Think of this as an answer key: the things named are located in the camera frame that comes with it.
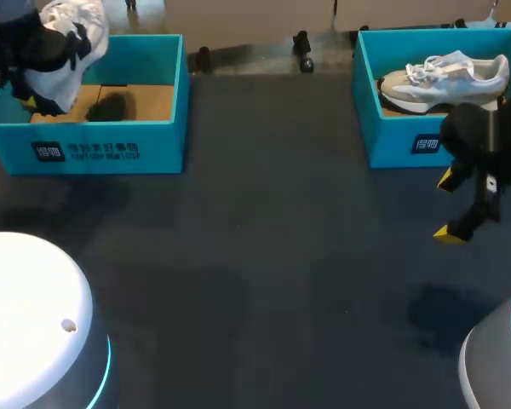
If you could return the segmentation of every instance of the teal box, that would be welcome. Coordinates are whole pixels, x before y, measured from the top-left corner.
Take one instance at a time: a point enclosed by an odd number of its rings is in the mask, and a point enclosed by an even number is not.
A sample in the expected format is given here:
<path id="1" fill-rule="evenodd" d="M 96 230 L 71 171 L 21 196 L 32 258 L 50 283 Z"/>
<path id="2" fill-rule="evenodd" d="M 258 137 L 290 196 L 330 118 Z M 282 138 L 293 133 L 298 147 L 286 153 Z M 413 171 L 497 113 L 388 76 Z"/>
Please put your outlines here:
<path id="1" fill-rule="evenodd" d="M 181 172 L 189 105 L 182 36 L 111 36 L 83 83 L 174 85 L 170 120 L 29 124 L 31 114 L 0 90 L 0 160 L 10 175 Z"/>
<path id="2" fill-rule="evenodd" d="M 411 153 L 417 139 L 439 135 L 445 116 L 384 117 L 375 80 L 407 64 L 422 64 L 430 55 L 461 50 L 475 59 L 494 59 L 504 54 L 511 71 L 511 28 L 421 29 L 360 32 L 354 54 L 352 92 L 371 168 L 449 166 L 450 154 Z M 511 76 L 508 86 L 511 98 Z"/>

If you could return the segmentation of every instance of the shoe sole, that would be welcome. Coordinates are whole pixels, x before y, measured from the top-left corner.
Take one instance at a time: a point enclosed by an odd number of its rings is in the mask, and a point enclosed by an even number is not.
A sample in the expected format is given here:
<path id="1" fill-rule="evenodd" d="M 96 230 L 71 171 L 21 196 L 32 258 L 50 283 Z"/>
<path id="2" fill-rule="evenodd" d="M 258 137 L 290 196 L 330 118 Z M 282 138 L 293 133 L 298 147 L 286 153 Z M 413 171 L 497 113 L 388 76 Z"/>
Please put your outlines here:
<path id="1" fill-rule="evenodd" d="M 436 101 L 436 102 L 408 102 L 398 100 L 396 98 L 392 98 L 386 94 L 381 93 L 381 95 L 392 105 L 395 107 L 399 107 L 408 113 L 415 114 L 424 114 L 427 113 L 430 109 L 436 106 L 457 106 L 462 103 L 471 103 L 478 105 L 481 108 L 484 108 L 487 111 L 496 111 L 497 110 L 497 97 L 483 97 L 483 96 L 474 96 L 468 98 L 461 98 L 454 101 Z"/>

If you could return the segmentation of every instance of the cardboard insert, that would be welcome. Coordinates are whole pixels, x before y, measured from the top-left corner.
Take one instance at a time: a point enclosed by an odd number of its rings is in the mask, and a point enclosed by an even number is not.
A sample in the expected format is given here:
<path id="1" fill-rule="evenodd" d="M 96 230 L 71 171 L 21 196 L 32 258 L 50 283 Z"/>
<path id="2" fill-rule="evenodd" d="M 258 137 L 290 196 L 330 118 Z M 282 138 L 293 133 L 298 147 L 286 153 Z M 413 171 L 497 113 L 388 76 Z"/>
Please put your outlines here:
<path id="1" fill-rule="evenodd" d="M 33 114 L 31 124 L 168 121 L 174 104 L 172 85 L 82 85 L 69 113 Z"/>

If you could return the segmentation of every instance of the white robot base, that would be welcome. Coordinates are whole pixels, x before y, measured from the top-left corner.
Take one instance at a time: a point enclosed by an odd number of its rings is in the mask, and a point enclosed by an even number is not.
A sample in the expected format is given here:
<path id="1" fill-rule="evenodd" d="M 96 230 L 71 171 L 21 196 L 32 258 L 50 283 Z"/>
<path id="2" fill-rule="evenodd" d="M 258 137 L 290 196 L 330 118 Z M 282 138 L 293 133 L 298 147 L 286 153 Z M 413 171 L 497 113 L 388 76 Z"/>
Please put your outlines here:
<path id="1" fill-rule="evenodd" d="M 0 233 L 0 409 L 117 409 L 112 343 L 79 266 Z"/>

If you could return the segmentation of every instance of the white cap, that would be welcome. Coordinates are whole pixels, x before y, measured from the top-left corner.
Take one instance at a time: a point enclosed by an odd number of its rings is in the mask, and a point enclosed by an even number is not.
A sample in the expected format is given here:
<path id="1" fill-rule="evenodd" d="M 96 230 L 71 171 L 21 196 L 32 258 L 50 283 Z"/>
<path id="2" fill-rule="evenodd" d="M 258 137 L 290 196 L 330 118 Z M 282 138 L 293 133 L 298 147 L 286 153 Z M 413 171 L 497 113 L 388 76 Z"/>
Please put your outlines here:
<path id="1" fill-rule="evenodd" d="M 63 250 L 0 233 L 0 409 L 30 405 L 65 375 L 92 313 L 89 284 Z"/>

